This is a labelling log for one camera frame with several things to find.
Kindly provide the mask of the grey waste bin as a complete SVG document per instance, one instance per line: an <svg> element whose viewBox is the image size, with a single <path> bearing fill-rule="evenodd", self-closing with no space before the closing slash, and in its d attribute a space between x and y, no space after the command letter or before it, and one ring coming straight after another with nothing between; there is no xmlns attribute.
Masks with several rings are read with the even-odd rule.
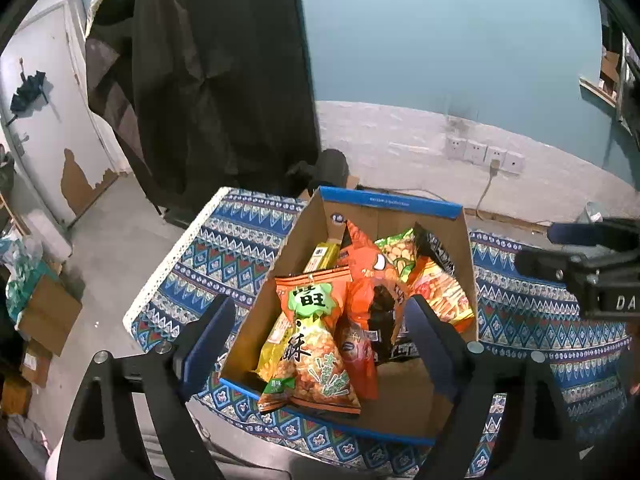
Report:
<svg viewBox="0 0 640 480"><path fill-rule="evenodd" d="M582 208L580 214L576 218L577 223L599 223L602 222L608 214L606 210L597 202L587 202Z"/></svg>

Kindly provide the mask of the yellow biscuit pack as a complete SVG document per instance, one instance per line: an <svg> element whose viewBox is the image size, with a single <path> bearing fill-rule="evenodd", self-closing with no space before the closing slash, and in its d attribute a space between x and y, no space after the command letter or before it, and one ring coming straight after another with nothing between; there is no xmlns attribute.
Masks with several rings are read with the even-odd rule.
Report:
<svg viewBox="0 0 640 480"><path fill-rule="evenodd" d="M304 273L312 273L332 269L335 266L340 246L335 243L319 243L312 252Z"/></svg>

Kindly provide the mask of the black noodle snack bag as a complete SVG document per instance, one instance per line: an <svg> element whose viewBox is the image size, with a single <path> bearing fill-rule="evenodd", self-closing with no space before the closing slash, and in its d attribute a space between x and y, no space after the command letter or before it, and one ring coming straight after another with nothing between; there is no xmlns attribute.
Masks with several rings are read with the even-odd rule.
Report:
<svg viewBox="0 0 640 480"><path fill-rule="evenodd" d="M430 258L447 274L454 276L456 266L449 252L446 251L446 248L435 234L425 229L418 222L413 226L413 243L416 258Z"/></svg>

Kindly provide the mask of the blue cardboard box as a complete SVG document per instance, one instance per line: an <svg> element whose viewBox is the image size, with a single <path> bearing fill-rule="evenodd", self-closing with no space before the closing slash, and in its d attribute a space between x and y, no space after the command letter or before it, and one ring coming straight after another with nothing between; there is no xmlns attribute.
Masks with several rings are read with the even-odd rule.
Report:
<svg viewBox="0 0 640 480"><path fill-rule="evenodd" d="M221 378L271 412L295 408L369 438L424 444L451 410L410 352L410 297L465 340L477 336L460 205L318 188L286 237Z"/></svg>

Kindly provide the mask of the orange cartoon chips bag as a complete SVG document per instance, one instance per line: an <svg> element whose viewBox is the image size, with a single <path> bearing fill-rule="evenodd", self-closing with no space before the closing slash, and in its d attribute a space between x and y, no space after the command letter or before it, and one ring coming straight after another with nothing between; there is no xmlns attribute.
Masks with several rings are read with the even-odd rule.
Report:
<svg viewBox="0 0 640 480"><path fill-rule="evenodd" d="M346 221L338 266L347 266L345 312L371 341L378 362L390 360L404 314L406 288L396 269L363 230Z"/></svg>

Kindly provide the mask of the orange green pea snack bag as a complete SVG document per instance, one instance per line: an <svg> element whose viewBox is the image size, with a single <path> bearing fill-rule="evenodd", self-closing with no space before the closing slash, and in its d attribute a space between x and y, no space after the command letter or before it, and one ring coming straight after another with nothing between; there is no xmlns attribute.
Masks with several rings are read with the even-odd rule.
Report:
<svg viewBox="0 0 640 480"><path fill-rule="evenodd" d="M259 411L293 404L359 415L360 402L334 340L352 274L347 266L276 278L281 310L292 326L282 356L258 400Z"/></svg>

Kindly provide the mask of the dark hanging curtain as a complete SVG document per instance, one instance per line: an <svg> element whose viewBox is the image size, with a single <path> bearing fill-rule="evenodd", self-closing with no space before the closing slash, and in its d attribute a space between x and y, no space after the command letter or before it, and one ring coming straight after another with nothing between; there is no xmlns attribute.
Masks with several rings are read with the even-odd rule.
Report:
<svg viewBox="0 0 640 480"><path fill-rule="evenodd" d="M86 63L89 107L157 209L306 188L320 139L302 0L102 0Z"/></svg>

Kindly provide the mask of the white wall socket strip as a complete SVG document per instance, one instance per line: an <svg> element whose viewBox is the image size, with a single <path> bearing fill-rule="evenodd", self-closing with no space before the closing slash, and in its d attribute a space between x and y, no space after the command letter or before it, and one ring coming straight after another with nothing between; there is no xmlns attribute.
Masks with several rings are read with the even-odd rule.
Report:
<svg viewBox="0 0 640 480"><path fill-rule="evenodd" d="M476 166L497 167L508 174L521 174L525 167L525 157L520 153L458 136L446 136L444 152L449 159L470 162Z"/></svg>

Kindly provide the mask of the red orange snack bag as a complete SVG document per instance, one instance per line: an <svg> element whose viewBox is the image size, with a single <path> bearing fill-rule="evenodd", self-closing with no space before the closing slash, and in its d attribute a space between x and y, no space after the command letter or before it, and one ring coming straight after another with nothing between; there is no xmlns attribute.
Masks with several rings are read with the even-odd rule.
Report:
<svg viewBox="0 0 640 480"><path fill-rule="evenodd" d="M358 398L367 401L376 400L378 374L376 374L371 341L364 330L344 316L337 323L335 341Z"/></svg>

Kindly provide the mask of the green bean chips bag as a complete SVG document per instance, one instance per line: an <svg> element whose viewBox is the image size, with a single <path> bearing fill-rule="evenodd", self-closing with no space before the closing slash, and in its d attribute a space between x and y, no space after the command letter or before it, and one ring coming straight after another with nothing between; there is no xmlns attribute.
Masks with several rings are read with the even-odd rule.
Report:
<svg viewBox="0 0 640 480"><path fill-rule="evenodd" d="M410 228L396 235L379 238L374 244L396 269L399 279L407 283L416 264L414 229Z"/></svg>

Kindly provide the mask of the black device on box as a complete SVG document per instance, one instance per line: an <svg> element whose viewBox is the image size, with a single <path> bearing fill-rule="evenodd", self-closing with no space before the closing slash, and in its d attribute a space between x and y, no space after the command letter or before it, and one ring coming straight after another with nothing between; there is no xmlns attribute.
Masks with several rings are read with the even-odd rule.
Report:
<svg viewBox="0 0 640 480"><path fill-rule="evenodd" d="M301 160L292 166L286 176L296 185L301 185L309 195L320 186L346 188L349 166L346 156L335 148L323 150L314 164Z"/></svg>

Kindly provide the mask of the patterned blue tablecloth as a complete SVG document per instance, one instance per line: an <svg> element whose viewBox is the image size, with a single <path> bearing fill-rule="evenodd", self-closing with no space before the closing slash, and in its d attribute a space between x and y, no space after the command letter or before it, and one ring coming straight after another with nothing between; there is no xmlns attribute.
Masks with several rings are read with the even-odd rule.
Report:
<svg viewBox="0 0 640 480"><path fill-rule="evenodd" d="M297 408L262 414L255 375L260 346L276 319L277 274L303 269L314 246L341 235L352 220L370 237L420 224L448 252L472 300L471 337L499 356L542 352L550 362L581 448L611 427L627 402L622 359L625 326L582 322L559 284L516 272L518 240L469 229L457 205L326 188L312 200L222 188L146 282L122 322L143 350L174 341L219 294L236 307L235 323L196 398L203 418L220 417L247 435L311 460L379 476L410 478L434 442L444 406L419 403L431 384L415 359L387 363L378 398L354 420Z"/></svg>

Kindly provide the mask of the orange noodle snack bag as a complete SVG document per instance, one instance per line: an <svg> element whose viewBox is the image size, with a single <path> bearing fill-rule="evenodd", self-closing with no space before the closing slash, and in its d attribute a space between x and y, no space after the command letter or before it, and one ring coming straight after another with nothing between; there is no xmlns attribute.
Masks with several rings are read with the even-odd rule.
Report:
<svg viewBox="0 0 640 480"><path fill-rule="evenodd" d="M437 317L463 334L475 318L468 296L458 281L430 257L416 260L408 278L410 295L422 296Z"/></svg>

